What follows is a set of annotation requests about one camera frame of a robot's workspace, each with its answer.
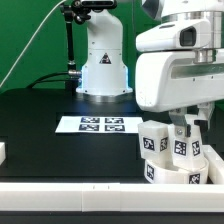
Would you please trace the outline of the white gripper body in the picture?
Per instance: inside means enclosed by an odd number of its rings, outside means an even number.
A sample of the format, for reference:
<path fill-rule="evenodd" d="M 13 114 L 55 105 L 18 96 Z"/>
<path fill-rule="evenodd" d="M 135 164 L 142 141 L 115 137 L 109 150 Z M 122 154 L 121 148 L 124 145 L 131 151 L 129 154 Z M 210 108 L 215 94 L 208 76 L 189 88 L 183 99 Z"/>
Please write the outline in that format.
<path fill-rule="evenodd" d="M 139 34 L 136 101 L 144 111 L 163 112 L 224 99 L 224 52 L 214 62 L 196 54 L 212 40 L 207 19 L 163 23 Z"/>

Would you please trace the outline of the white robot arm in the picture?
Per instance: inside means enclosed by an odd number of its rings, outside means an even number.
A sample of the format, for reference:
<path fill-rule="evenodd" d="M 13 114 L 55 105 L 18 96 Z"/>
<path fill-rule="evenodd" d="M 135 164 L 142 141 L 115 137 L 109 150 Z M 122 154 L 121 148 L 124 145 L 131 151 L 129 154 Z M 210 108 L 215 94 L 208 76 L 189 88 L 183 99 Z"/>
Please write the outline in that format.
<path fill-rule="evenodd" d="M 191 135 L 187 108 L 208 126 L 224 99 L 224 0 L 142 0 L 160 25 L 139 34 L 136 101 L 144 111 L 167 111 L 179 136 Z"/>

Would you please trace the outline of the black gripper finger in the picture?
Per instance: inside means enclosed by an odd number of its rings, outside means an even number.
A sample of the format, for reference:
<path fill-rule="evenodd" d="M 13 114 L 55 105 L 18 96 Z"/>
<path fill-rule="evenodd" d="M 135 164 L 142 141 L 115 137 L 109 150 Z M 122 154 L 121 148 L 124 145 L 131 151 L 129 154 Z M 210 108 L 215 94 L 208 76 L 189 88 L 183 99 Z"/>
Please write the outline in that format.
<path fill-rule="evenodd" d="M 180 137 L 191 136 L 191 125 L 187 123 L 186 108 L 177 108 L 169 111 L 169 117 L 174 124 L 175 134 Z"/>
<path fill-rule="evenodd" d="M 214 112 L 215 105 L 213 102 L 205 102 L 197 105 L 198 114 L 194 120 L 194 124 L 200 128 L 201 133 L 205 133 L 210 129 L 210 120 Z"/>

